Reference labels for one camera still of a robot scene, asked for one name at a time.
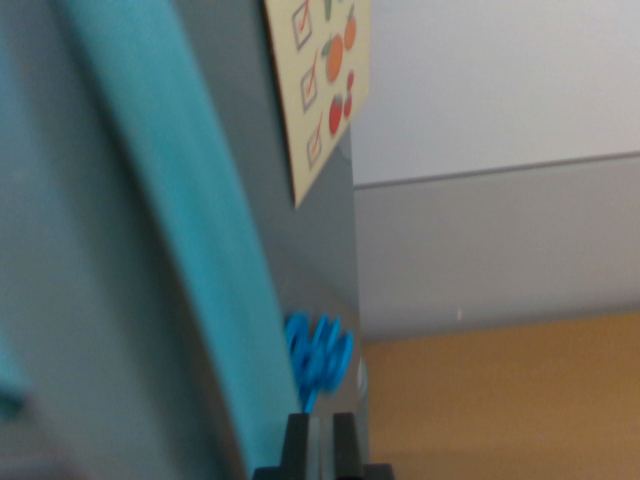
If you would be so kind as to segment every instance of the orange fruit illustration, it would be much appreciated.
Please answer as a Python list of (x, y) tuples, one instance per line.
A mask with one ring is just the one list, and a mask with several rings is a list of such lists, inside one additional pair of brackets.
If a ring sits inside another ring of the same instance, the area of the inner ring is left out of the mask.
[(347, 19), (347, 26), (344, 27), (344, 48), (351, 50), (353, 42), (356, 41), (356, 17), (353, 16), (353, 9), (355, 5), (351, 7), (349, 12), (349, 18)]
[(342, 55), (342, 37), (338, 34), (329, 39), (322, 49), (322, 56), (327, 57), (327, 78), (330, 82), (338, 78), (342, 66)]

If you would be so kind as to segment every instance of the check mark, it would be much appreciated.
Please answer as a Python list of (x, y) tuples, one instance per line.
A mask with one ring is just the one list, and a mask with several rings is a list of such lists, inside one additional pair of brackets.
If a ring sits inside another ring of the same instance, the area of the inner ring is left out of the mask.
[(316, 63), (318, 61), (318, 50), (316, 50), (316, 57), (313, 59), (313, 67), (311, 68), (311, 78), (309, 79), (309, 88), (307, 88), (307, 95), (311, 94), (311, 87), (316, 78)]
[(302, 22), (300, 23), (300, 32), (304, 30), (304, 27), (307, 23), (307, 17), (309, 16), (309, 0), (304, 2), (304, 16), (302, 17)]
[(313, 144), (313, 150), (311, 150), (311, 153), (315, 153), (316, 148), (318, 147), (318, 142), (320, 141), (320, 127), (322, 126), (322, 115), (324, 114), (324, 112), (322, 112), (320, 114), (320, 122), (318, 122), (318, 130), (316, 131), (316, 141)]

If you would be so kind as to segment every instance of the black plastic part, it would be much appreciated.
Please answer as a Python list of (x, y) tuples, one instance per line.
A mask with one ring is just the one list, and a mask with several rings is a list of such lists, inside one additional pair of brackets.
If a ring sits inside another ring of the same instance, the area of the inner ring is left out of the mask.
[(388, 463), (364, 466), (364, 480), (395, 480), (393, 469)]
[(333, 416), (333, 455), (337, 480), (363, 478), (364, 469), (353, 413), (336, 413)]
[(282, 480), (280, 467), (256, 468), (253, 472), (253, 480)]
[(306, 413), (289, 415), (280, 459), (280, 472), (284, 480), (304, 480), (307, 472), (308, 436), (309, 415)]

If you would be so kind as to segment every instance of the blue clip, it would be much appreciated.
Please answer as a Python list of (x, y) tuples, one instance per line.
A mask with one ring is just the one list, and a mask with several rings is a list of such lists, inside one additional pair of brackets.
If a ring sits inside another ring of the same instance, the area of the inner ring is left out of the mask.
[(325, 314), (309, 341), (309, 319), (303, 312), (291, 315), (285, 333), (303, 412), (311, 413), (318, 391), (333, 393), (340, 386), (353, 352), (353, 333), (339, 337), (340, 318), (331, 322)]

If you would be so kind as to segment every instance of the checkbox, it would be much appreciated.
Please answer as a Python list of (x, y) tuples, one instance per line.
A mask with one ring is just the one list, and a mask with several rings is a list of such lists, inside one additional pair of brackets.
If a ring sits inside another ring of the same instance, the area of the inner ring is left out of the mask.
[(309, 170), (313, 170), (313, 166), (318, 161), (322, 152), (322, 139), (320, 138), (320, 128), (313, 131), (311, 138), (307, 142), (307, 157), (309, 158)]
[(316, 80), (316, 62), (313, 62), (313, 67), (304, 74), (300, 81), (300, 92), (302, 94), (302, 109), (306, 113), (309, 107), (313, 105), (316, 97), (318, 96), (318, 82)]
[(300, 5), (300, 7), (293, 13), (293, 33), (296, 39), (296, 47), (298, 51), (304, 44), (311, 38), (311, 11), (309, 10), (309, 0)]

